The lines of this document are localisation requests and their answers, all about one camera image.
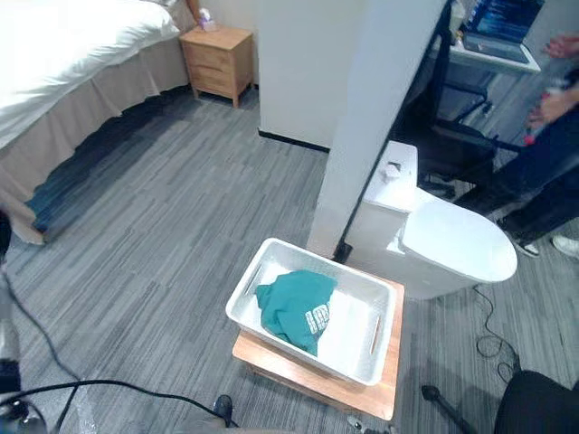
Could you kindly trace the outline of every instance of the white bedsheet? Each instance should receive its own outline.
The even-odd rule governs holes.
[[[97,72],[178,33],[139,0],[0,0],[0,149]]]

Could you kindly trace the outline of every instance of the bed skirt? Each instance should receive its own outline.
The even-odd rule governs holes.
[[[26,202],[86,137],[123,110],[187,82],[179,41],[158,43],[99,72],[0,150],[0,206],[10,214],[18,237],[43,244],[43,235],[33,227],[36,216]]]

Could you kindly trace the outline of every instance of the basket handle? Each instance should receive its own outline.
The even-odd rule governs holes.
[[[378,319],[376,319],[376,327],[374,329],[374,337],[372,338],[372,345],[370,346],[370,354],[373,354],[374,349],[376,348],[376,341],[380,337],[381,325],[382,325],[382,317],[378,316]]]
[[[252,277],[250,278],[250,281],[248,282],[247,287],[245,288],[245,291],[243,291],[243,294],[245,296],[247,296],[250,292],[250,289],[253,288],[253,282],[257,278],[257,275],[259,274],[260,270],[261,270],[261,264],[257,267],[257,269],[255,269],[255,271],[253,271]]]

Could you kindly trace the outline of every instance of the person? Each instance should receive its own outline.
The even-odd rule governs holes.
[[[553,58],[579,55],[579,35],[559,36],[545,51]],[[529,127],[545,127],[535,144],[501,167],[489,184],[477,186],[455,203],[487,215],[540,191],[522,208],[498,222],[519,251],[539,255],[534,241],[579,216],[579,70],[569,86],[543,98],[528,117]]]

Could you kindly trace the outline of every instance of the black chair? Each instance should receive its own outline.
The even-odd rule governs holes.
[[[423,386],[422,396],[467,434],[477,431],[441,396],[434,386]],[[495,418],[495,434],[559,434],[579,432],[579,387],[572,390],[540,373],[519,371],[508,382]]]
[[[478,130],[460,122],[474,109],[487,101],[485,90],[472,86],[445,83],[450,63],[452,35],[449,30],[451,5],[446,4],[431,40],[432,47],[440,36],[441,44],[432,77],[426,90],[411,103],[406,104],[393,128],[393,139],[418,148],[419,185],[434,194],[452,197],[451,185],[432,183],[430,175],[438,175],[443,181],[458,179],[472,184],[485,184],[493,173],[493,160],[497,143],[484,137]],[[428,55],[424,56],[417,77],[424,70]],[[482,100],[454,120],[437,118],[443,88],[480,95]]]

